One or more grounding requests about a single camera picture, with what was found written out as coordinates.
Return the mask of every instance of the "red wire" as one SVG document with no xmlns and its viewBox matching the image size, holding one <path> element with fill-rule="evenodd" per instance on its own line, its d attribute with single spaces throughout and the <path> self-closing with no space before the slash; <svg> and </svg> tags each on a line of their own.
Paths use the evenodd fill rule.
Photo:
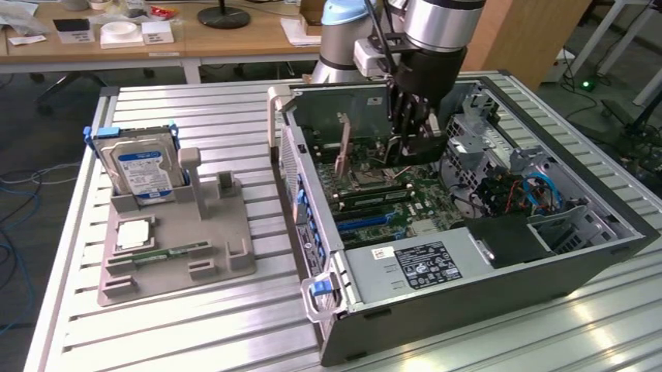
<svg viewBox="0 0 662 372">
<path fill-rule="evenodd" d="M 510 188 L 509 202 L 506 203 L 506 213 L 509 213 L 510 201 L 513 200 L 513 192 L 515 191 L 515 186 L 518 186 L 518 184 L 519 184 L 519 181 L 513 182 L 513 186 Z"/>
</svg>

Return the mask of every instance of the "blue cable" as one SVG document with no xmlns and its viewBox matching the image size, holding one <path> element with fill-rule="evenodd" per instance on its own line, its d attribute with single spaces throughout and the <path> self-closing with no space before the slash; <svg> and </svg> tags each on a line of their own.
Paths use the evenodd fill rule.
<svg viewBox="0 0 662 372">
<path fill-rule="evenodd" d="M 525 181 L 529 178 L 539 178 L 547 184 L 547 186 L 550 186 L 550 190 L 551 190 L 551 192 L 554 194 L 554 198 L 557 199 L 557 202 L 558 202 L 558 206 L 559 206 L 558 209 L 561 209 L 564 207 L 564 200 L 561 198 L 561 194 L 559 194 L 559 190 L 557 189 L 557 185 L 554 184 L 551 179 L 545 174 L 542 174 L 539 172 L 534 172 L 534 173 L 529 174 L 525 177 Z M 529 184 L 529 182 L 523 182 L 523 188 L 525 188 L 525 191 L 529 192 L 531 190 L 531 184 Z M 529 198 L 529 201 L 531 202 L 533 205 L 538 205 L 538 201 L 535 200 L 535 198 L 531 194 L 527 195 L 527 198 Z"/>
<path fill-rule="evenodd" d="M 0 187 L 0 191 L 6 191 L 7 193 L 10 194 L 15 194 L 15 195 L 28 195 L 32 197 L 32 199 L 35 200 L 35 206 L 32 208 L 32 210 L 30 211 L 30 213 L 27 215 L 24 215 L 18 221 L 15 221 L 14 223 L 11 223 L 10 225 L 7 225 L 4 228 L 3 228 L 3 231 L 8 231 L 11 229 L 14 229 L 16 226 L 19 226 L 30 217 L 32 217 L 35 215 L 35 213 L 38 212 L 38 209 L 39 209 L 39 195 L 36 195 L 36 193 L 34 192 L 26 192 L 26 191 L 14 191 L 14 190 L 10 190 L 7 188 L 3 188 Z M 35 306 L 35 287 L 32 285 L 32 280 L 30 279 L 30 275 L 28 275 L 28 269 L 26 267 L 26 261 L 23 260 L 23 256 L 20 254 L 20 252 L 18 250 L 14 249 L 12 245 L 10 244 L 10 242 L 7 242 L 7 244 L 2 244 L 0 243 L 0 246 L 3 248 L 7 249 L 7 251 L 10 253 L 14 253 L 14 256 L 16 258 L 16 263 L 19 265 L 19 268 L 20 268 L 20 272 L 23 273 L 23 277 L 26 279 L 26 283 L 28 285 L 28 304 L 26 305 L 26 309 L 23 310 L 23 312 L 19 314 L 19 316 L 16 317 L 16 319 L 14 319 L 14 321 L 11 323 L 8 323 L 2 329 L 0 329 L 0 336 L 4 334 L 4 332 L 7 330 L 10 330 L 10 328 L 18 323 L 22 321 L 22 319 L 30 314 L 30 311 L 32 310 L 34 306 Z"/>
</svg>

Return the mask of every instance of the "desk lamp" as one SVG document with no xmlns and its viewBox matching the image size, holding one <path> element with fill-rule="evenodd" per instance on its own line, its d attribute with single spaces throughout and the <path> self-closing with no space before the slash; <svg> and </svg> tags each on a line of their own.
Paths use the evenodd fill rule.
<svg viewBox="0 0 662 372">
<path fill-rule="evenodd" d="M 219 0 L 219 6 L 200 10 L 198 20 L 215 29 L 238 29 L 251 22 L 251 15 L 238 8 L 226 7 L 226 0 Z"/>
</svg>

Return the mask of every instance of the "floor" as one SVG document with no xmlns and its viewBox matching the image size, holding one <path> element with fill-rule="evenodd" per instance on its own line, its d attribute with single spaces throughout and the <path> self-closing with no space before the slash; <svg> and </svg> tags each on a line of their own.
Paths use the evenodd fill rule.
<svg viewBox="0 0 662 372">
<path fill-rule="evenodd" d="M 572 51 L 580 51 L 596 25 L 578 28 L 568 42 Z M 608 46 L 618 38 L 610 33 L 598 50 L 593 53 L 590 62 L 597 62 Z M 646 85 L 662 66 L 662 57 L 633 44 L 621 61 L 610 71 L 612 86 L 600 86 L 590 94 L 594 99 L 610 98 L 624 104 L 626 110 L 637 115 L 641 108 L 630 101 Z M 298 74 L 310 73 L 311 63 L 294 64 Z M 590 75 L 593 67 L 588 66 L 580 72 L 577 79 Z M 126 71 L 104 71 L 100 77 L 110 85 L 164 85 L 183 84 L 182 70 L 175 67 L 155 69 L 156 77 L 148 79 L 140 69 Z M 230 80 L 263 80 L 270 78 L 287 78 L 283 64 L 247 65 L 245 78 L 234 74 L 233 66 L 215 66 L 204 69 L 204 82 Z M 14 77 L 0 76 L 0 174 L 16 170 L 38 170 L 55 164 L 75 163 L 80 160 L 84 146 L 82 130 L 90 124 L 95 113 L 99 89 L 88 81 L 78 81 L 50 102 L 55 113 L 50 117 L 40 116 L 32 105 L 38 94 L 62 77 L 60 74 L 46 74 L 47 81 L 36 84 L 26 74 Z M 539 96 L 564 115 L 586 107 L 592 102 L 565 91 L 555 84 L 546 84 L 538 90 Z M 594 108 L 581 112 L 573 120 L 592 126 L 598 130 L 616 128 L 614 119 L 601 116 L 601 109 Z M 662 110 L 657 110 L 650 122 L 662 124 Z M 14 174 L 12 178 L 24 177 L 26 174 Z M 56 170 L 44 181 L 56 181 L 76 176 L 74 167 Z M 16 328 L 0 334 L 0 371 L 14 372 L 23 369 L 26 355 L 30 349 L 34 326 L 39 315 L 42 298 L 48 283 L 48 275 L 58 249 L 58 241 L 67 216 L 74 182 L 66 184 L 44 185 L 40 190 L 40 207 L 35 215 L 22 223 L 8 234 L 15 247 L 26 258 L 30 278 L 35 286 L 35 305 Z M 18 191 L 34 191 L 36 184 L 23 184 L 12 187 Z M 0 215 L 6 215 L 26 200 L 24 195 L 10 195 L 0 192 Z M 0 262 L 4 252 L 0 251 Z M 8 275 L 10 265 L 0 266 L 0 284 Z M 26 281 L 16 272 L 8 286 L 0 290 L 0 325 L 10 323 L 23 313 L 27 303 Z"/>
</svg>

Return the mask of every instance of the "slotted aluminum surface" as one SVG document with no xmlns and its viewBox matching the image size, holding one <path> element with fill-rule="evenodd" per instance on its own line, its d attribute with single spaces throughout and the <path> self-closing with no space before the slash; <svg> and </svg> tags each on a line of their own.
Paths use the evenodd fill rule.
<svg viewBox="0 0 662 372">
<path fill-rule="evenodd" d="M 514 79 L 495 72 L 481 75 L 493 79 L 620 197 L 662 229 L 660 199 Z M 269 86 L 287 82 L 293 81 L 123 88 L 118 97 L 102 99 L 96 125 L 132 127 L 174 119 L 182 146 L 200 148 L 200 175 L 235 171 L 243 182 L 258 272 L 99 307 L 96 287 L 111 184 L 100 163 L 87 154 L 90 171 L 83 167 L 75 194 L 83 197 L 71 204 L 71 228 L 66 226 L 71 231 L 64 232 L 60 244 L 59 255 L 67 259 L 62 267 L 56 262 L 54 268 L 44 302 L 54 306 L 42 310 L 27 370 L 418 372 L 660 368 L 660 241 L 566 298 L 354 363 L 326 369 L 319 365 L 267 158 L 266 91 Z M 501 125 L 518 143 L 535 144 L 513 118 L 501 114 Z"/>
</svg>

